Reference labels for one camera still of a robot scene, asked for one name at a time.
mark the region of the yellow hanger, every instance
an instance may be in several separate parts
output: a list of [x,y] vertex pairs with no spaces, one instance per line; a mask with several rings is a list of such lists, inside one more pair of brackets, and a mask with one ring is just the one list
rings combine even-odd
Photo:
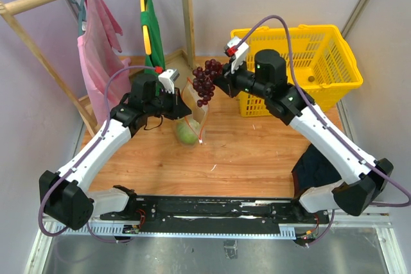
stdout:
[[[140,9],[142,12],[146,11],[146,0],[140,0]],[[150,43],[150,37],[148,35],[148,27],[143,26],[143,39],[144,39],[144,49],[147,55],[152,54],[152,45]]]

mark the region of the yellow crate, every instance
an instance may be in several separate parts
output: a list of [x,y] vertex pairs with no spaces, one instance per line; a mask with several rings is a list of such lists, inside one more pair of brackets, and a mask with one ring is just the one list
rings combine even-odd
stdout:
[[[231,37],[243,38],[250,29],[237,29]],[[356,60],[348,43],[334,25],[290,28],[295,75],[299,85],[314,98],[323,111],[329,110],[351,89],[362,85]],[[284,29],[258,28],[246,41],[250,46],[247,68],[254,72],[254,55],[262,49],[275,49],[287,61],[288,82],[293,83],[288,61],[287,39]],[[268,116],[264,100],[240,93],[243,117]]]

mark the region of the green cloth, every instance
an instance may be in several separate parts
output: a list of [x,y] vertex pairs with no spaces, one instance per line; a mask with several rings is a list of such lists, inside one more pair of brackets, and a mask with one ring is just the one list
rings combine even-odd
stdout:
[[[141,27],[147,26],[150,43],[152,46],[152,54],[146,55],[146,65],[149,67],[166,68],[166,61],[161,45],[160,27],[157,17],[154,12],[152,0],[146,0],[146,11],[141,12]],[[145,73],[155,73],[153,70],[145,70]]]

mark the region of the pink cloth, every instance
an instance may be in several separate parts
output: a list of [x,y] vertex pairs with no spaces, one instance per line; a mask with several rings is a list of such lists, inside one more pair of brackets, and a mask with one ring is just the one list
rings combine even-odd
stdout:
[[[116,33],[123,35],[123,30],[104,1],[86,0],[85,5],[87,25],[85,33],[78,37],[77,46],[85,88],[97,122],[103,124],[107,118],[104,103],[105,86],[115,72],[130,65],[130,59],[121,61],[113,51],[114,48],[121,52]],[[116,106],[130,89],[128,71],[116,76],[109,89],[110,109]]]

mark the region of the transparent bag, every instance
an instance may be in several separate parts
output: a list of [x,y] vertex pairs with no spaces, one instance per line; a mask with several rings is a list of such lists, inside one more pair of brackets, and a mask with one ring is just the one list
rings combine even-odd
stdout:
[[202,144],[205,135],[205,124],[209,112],[209,105],[198,107],[197,101],[201,98],[193,88],[193,82],[187,78],[187,84],[181,92],[183,102],[191,109],[191,115],[174,121],[174,131],[177,139],[184,145],[193,146]]

